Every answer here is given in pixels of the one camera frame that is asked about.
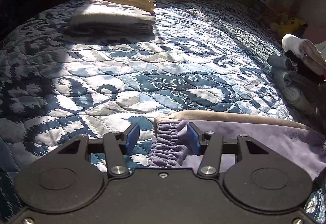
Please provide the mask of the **purple sweatpants with beige stripe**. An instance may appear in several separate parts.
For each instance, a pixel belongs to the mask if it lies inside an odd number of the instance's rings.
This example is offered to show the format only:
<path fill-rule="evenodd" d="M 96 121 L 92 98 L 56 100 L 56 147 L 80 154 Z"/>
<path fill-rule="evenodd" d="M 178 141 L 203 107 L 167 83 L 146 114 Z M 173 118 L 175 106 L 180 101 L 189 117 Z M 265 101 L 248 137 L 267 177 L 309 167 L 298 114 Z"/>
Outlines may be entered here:
<path fill-rule="evenodd" d="M 246 134 L 303 168 L 316 179 L 325 168 L 325 137 L 310 127 L 283 119 L 255 115 L 186 110 L 156 117 L 148 164 L 151 168 L 192 168 L 202 155 L 191 151 L 186 128 L 189 122 L 203 132 L 225 138 Z"/>

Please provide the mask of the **blue white quilted bedspread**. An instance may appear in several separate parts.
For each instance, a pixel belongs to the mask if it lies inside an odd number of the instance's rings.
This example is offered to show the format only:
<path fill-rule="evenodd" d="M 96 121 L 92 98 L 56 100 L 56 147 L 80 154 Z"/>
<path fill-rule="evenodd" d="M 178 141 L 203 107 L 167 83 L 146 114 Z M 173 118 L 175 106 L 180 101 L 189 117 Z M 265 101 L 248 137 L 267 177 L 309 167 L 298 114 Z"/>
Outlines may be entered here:
<path fill-rule="evenodd" d="M 293 121 L 268 69 L 275 40 L 223 5 L 163 1 L 149 35 L 76 34 L 87 0 L 43 11 L 1 44 L 1 223 L 325 223 L 316 179 L 246 135 L 219 178 L 148 164 L 156 117 L 186 110 Z M 109 178 L 103 135 L 137 122 Z"/>

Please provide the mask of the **folded white panda garment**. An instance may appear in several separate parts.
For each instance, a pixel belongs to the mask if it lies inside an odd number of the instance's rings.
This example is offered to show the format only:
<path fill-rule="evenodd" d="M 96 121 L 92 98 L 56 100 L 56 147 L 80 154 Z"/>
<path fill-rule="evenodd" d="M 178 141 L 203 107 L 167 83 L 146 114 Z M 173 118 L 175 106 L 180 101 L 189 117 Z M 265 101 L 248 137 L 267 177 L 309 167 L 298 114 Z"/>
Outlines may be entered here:
<path fill-rule="evenodd" d="M 285 100 L 297 110 L 307 115 L 317 112 L 316 100 L 310 92 L 293 86 L 283 87 L 281 90 Z"/>

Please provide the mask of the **folded dark grey garment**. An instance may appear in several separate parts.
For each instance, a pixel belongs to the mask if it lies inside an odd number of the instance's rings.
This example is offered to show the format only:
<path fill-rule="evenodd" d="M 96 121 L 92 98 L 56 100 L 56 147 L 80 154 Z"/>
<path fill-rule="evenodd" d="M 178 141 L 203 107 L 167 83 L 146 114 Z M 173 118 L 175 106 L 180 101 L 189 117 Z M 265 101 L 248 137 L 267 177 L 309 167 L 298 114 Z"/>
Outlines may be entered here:
<path fill-rule="evenodd" d="M 310 81 L 297 73 L 297 65 L 285 55 L 271 55 L 268 57 L 268 65 L 273 76 L 274 82 L 280 87 L 298 87 L 310 93 L 319 91 L 321 85 Z"/>

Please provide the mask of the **folded black garment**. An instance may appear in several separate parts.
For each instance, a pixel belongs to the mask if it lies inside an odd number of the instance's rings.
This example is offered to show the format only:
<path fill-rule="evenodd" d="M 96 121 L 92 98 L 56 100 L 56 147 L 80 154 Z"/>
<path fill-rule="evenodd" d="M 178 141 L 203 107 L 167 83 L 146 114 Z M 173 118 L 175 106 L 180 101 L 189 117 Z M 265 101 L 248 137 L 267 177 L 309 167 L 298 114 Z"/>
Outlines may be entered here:
<path fill-rule="evenodd" d="M 292 51 L 286 51 L 285 56 L 297 65 L 297 73 L 309 79 L 310 81 L 318 84 L 325 82 L 323 75 L 317 75 L 312 71 L 304 62 L 298 58 Z"/>

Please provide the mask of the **folded grey beige garment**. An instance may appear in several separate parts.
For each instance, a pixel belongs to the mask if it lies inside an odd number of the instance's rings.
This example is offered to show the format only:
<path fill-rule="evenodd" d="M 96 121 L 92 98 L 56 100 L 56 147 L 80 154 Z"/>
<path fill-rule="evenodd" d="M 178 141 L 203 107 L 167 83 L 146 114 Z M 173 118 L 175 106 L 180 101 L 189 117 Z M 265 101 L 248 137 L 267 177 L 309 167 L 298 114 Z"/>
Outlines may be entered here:
<path fill-rule="evenodd" d="M 89 0 L 68 20 L 69 29 L 85 35 L 151 34 L 155 23 L 155 15 L 148 11 L 104 0 Z"/>

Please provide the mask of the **folded white garment top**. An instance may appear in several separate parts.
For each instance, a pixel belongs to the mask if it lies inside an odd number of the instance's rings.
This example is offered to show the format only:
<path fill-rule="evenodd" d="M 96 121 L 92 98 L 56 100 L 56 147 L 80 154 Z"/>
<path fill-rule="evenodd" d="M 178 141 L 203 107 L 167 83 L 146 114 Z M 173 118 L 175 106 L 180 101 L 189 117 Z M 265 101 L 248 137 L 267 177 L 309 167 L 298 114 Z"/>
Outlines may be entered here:
<path fill-rule="evenodd" d="M 325 59 L 316 45 L 310 40 L 298 38 L 295 35 L 285 34 L 281 46 L 285 52 L 291 51 L 297 58 L 317 75 L 325 75 Z"/>

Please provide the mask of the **yellow plush toy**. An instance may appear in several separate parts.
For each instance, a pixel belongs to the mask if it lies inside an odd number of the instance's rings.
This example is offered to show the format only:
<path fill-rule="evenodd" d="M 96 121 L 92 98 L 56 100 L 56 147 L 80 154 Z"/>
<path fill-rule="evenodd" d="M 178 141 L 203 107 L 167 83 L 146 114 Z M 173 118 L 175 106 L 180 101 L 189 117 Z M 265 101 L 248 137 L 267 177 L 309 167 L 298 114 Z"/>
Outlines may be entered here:
<path fill-rule="evenodd" d="M 308 24 L 304 20 L 289 17 L 286 12 L 277 14 L 270 23 L 270 29 L 279 39 L 282 39 L 286 34 L 301 37 L 307 28 Z"/>

